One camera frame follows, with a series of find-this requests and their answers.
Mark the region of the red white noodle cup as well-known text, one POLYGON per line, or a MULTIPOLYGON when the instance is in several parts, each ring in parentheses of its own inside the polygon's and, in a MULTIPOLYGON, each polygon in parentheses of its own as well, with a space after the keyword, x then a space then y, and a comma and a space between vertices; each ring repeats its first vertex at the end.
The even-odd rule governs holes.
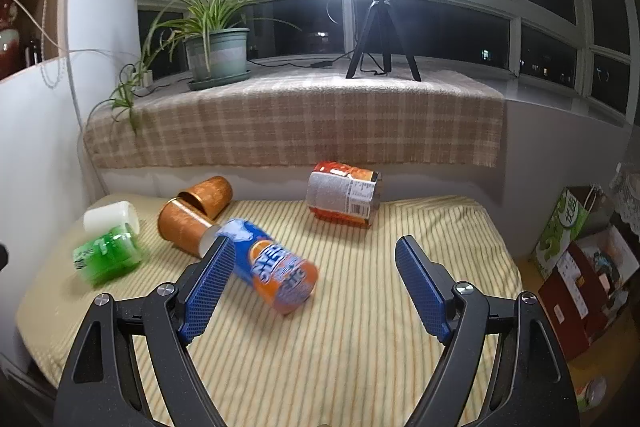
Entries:
POLYGON ((308 179, 306 204, 322 220, 369 228, 380 208, 382 173, 320 161, 308 179))

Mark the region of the green white plastic cup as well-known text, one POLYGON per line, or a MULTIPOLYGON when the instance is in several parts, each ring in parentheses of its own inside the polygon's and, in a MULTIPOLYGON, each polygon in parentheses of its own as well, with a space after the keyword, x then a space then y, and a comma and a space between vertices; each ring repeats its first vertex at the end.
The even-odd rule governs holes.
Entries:
POLYGON ((73 250, 75 270, 92 287, 118 279, 143 261, 140 221, 128 200, 87 210, 82 226, 88 239, 73 250))

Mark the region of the copper cup near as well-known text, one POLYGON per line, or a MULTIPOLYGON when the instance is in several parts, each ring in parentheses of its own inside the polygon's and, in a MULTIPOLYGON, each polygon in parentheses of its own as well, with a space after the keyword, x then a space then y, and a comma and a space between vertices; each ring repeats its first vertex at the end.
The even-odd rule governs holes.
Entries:
POLYGON ((206 256, 219 229, 219 225, 179 197, 169 199, 157 218, 160 237, 198 259, 206 256))

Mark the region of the copper cup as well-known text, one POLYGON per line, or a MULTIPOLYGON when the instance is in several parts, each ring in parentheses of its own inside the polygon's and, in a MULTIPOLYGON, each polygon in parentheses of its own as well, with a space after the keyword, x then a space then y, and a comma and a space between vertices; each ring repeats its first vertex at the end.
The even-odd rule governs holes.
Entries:
POLYGON ((232 201, 233 191, 226 178, 213 176, 181 191, 178 197, 209 220, 214 220, 232 201))
POLYGON ((179 197, 169 199, 157 218, 160 237, 198 259, 206 256, 219 229, 219 225, 179 197))

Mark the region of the blue orange paper cup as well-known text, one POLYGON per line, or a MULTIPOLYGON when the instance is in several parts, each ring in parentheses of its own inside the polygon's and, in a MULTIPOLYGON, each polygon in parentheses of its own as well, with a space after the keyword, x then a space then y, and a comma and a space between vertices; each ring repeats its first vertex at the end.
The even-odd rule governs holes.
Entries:
POLYGON ((234 274, 281 315, 294 312, 311 296, 318 268, 276 242, 254 223, 231 219, 218 231, 235 250, 234 274))

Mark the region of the copper cup far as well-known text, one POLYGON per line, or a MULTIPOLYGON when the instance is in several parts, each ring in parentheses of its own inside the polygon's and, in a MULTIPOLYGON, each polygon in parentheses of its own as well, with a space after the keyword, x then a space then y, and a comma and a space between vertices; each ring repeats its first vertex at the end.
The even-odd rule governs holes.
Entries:
POLYGON ((226 178, 213 176, 181 191, 178 197, 209 220, 214 220, 232 201, 233 191, 226 178))

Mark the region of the small bottle on floor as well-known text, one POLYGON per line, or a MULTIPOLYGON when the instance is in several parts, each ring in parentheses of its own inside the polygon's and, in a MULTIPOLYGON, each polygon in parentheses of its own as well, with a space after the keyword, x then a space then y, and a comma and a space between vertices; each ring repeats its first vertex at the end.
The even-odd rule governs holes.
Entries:
POLYGON ((608 384, 603 376, 590 379, 587 384, 575 390, 578 411, 584 413, 598 407, 608 390, 608 384))

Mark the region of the red cardboard box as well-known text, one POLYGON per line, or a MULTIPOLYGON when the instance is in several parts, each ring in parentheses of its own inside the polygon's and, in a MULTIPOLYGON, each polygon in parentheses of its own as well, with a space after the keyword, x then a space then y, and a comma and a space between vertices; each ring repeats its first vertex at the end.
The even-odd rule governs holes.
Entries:
POLYGON ((638 308, 639 236, 611 225, 570 243, 539 296, 565 358, 577 358, 626 308, 638 308))

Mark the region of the striped yellow table cloth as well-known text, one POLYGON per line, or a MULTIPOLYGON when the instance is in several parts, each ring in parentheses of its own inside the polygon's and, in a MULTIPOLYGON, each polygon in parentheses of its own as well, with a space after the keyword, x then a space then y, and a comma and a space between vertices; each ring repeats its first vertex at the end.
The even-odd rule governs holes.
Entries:
MULTIPOLYGON (((141 220, 142 265, 100 289, 86 284, 72 251, 85 243, 81 220, 58 234, 15 320, 40 371, 58 387, 70 346, 96 294, 145 296, 175 281, 194 258, 160 238, 165 199, 128 199, 141 220)), ((394 249, 412 235, 457 281, 514 298, 520 272, 486 209, 462 196, 383 202, 370 229, 314 217, 304 202, 232 202, 218 222, 252 221, 294 254, 314 262, 311 298, 281 317, 232 275, 206 332, 189 348, 229 426, 402 426, 416 406, 442 345, 424 331, 396 270, 394 249)))

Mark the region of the green white paper bag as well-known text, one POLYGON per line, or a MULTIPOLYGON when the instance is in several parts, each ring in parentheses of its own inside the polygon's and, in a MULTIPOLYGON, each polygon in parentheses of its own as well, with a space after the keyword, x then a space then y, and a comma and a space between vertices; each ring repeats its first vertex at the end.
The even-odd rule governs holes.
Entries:
POLYGON ((596 184, 563 188, 532 251, 532 261, 544 280, 548 279, 570 243, 577 239, 603 196, 602 187, 596 184))

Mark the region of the plaid beige blanket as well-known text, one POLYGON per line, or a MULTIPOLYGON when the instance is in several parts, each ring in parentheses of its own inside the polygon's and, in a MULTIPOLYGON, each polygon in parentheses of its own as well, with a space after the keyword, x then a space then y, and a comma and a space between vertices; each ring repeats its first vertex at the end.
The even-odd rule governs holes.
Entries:
POLYGON ((85 143, 96 167, 300 167, 436 164, 495 167, 503 95, 452 70, 347 79, 266 72, 224 87, 167 89, 132 112, 101 108, 85 143))

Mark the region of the red ceramic vase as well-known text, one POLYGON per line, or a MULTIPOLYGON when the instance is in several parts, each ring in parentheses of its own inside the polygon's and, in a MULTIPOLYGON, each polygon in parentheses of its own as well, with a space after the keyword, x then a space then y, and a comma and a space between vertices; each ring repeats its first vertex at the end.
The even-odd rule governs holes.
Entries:
POLYGON ((13 0, 0 0, 0 79, 21 69, 20 33, 15 27, 17 5, 13 0))

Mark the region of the green plant pot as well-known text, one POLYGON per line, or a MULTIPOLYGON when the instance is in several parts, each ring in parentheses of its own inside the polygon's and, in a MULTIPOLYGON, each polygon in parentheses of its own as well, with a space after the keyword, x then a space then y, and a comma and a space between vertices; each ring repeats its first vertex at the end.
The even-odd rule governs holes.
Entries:
POLYGON ((211 31, 206 38, 186 39, 186 58, 192 82, 203 89, 245 80, 247 68, 247 28, 211 31))

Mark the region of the spider plant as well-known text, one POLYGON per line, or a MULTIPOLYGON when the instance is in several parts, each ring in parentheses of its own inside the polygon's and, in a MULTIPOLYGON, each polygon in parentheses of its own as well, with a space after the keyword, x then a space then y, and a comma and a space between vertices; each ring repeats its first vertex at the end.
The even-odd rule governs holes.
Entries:
POLYGON ((137 60, 122 66, 116 87, 103 101, 93 107, 91 114, 104 107, 111 111, 112 119, 122 116, 129 120, 132 130, 139 128, 134 115, 134 90, 152 69, 156 58, 165 53, 175 54, 178 46, 186 47, 187 38, 206 38, 211 31, 228 28, 247 28, 250 18, 245 10, 260 0, 171 0, 152 20, 137 60))

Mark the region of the black tripod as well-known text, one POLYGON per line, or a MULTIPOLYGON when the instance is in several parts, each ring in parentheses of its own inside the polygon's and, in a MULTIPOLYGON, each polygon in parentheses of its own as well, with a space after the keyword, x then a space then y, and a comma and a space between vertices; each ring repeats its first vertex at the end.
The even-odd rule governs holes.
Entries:
POLYGON ((372 0, 369 5, 364 22, 360 31, 360 36, 356 42, 355 49, 352 51, 352 58, 349 61, 346 78, 355 77, 357 69, 363 62, 364 54, 366 54, 366 46, 369 40, 370 32, 374 24, 378 24, 378 38, 380 39, 382 66, 374 73, 375 75, 390 74, 393 70, 392 48, 390 47, 390 35, 395 34, 400 44, 402 54, 409 66, 411 77, 414 81, 421 82, 422 78, 416 64, 416 58, 409 50, 409 43, 406 38, 401 35, 399 30, 399 20, 392 0, 372 0))

